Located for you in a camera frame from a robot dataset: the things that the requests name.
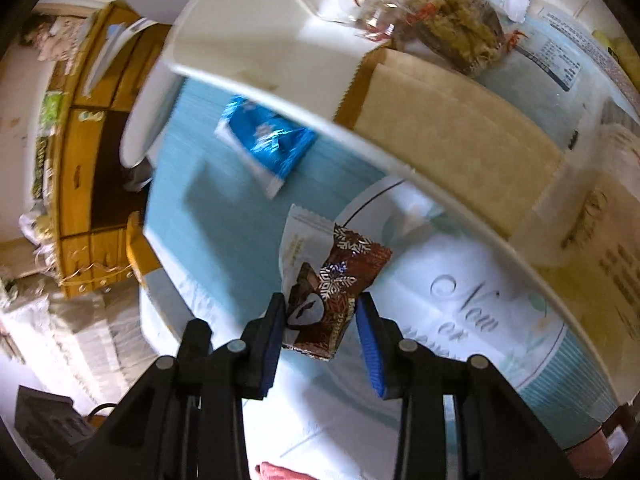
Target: nutrition label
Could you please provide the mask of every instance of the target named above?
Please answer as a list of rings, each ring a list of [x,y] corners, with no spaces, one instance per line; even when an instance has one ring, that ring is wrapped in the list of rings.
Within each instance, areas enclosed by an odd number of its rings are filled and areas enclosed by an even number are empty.
[[[616,84],[624,96],[633,105],[637,113],[640,113],[640,93],[626,75],[620,65],[611,57],[600,44],[593,39],[586,30],[580,30],[580,26],[572,24],[569,17],[562,17],[560,12],[543,9],[540,13],[543,18],[555,30],[571,40],[575,46],[580,48],[587,56],[591,57],[605,74]]]
[[[565,92],[574,85],[580,72],[580,63],[544,34],[531,31],[528,37],[521,38],[516,50],[544,70]]]

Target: blue candy wrapper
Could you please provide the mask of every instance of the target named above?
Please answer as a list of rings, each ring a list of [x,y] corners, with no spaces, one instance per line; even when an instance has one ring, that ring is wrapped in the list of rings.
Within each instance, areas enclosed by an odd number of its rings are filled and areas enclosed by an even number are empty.
[[[242,96],[229,101],[216,134],[238,152],[269,198],[316,140],[310,128]]]

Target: drawer handle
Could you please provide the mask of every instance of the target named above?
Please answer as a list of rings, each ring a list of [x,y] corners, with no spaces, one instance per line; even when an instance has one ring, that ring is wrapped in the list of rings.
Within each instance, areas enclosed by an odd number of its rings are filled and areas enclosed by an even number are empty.
[[[76,166],[76,171],[74,173],[74,189],[78,189],[80,187],[80,166]]]
[[[88,110],[82,110],[78,114],[78,121],[84,123],[85,121],[93,121],[99,123],[104,118],[104,112],[90,112]]]

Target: wooden cabinet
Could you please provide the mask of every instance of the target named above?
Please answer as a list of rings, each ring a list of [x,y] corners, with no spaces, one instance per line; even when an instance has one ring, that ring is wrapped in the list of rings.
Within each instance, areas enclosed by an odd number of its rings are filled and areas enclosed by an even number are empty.
[[[91,229],[91,198],[95,161],[105,112],[72,110],[66,128],[60,174],[60,235],[71,236]]]
[[[91,254],[88,235],[73,236],[60,240],[62,254],[62,290],[68,297],[93,290],[91,286]]]
[[[92,276],[97,286],[115,283],[130,273],[125,243],[124,229],[91,235]]]
[[[119,2],[104,9],[64,78],[60,124],[52,138],[52,203],[60,285],[67,296],[84,294],[132,276],[125,227],[144,211],[146,190],[127,192],[120,140],[138,92],[162,51],[168,25],[153,25],[132,38],[93,88],[84,83],[110,27],[139,16]],[[57,78],[57,86],[62,83]]]

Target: pink object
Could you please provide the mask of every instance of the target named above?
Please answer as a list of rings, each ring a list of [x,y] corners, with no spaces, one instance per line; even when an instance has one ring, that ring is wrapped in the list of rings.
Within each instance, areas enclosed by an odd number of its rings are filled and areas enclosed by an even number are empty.
[[[260,480],[316,480],[312,476],[297,473],[286,467],[279,467],[269,462],[262,462],[255,467],[255,470],[260,473]]]
[[[578,475],[584,478],[602,478],[613,464],[602,430],[567,452],[567,458]]]

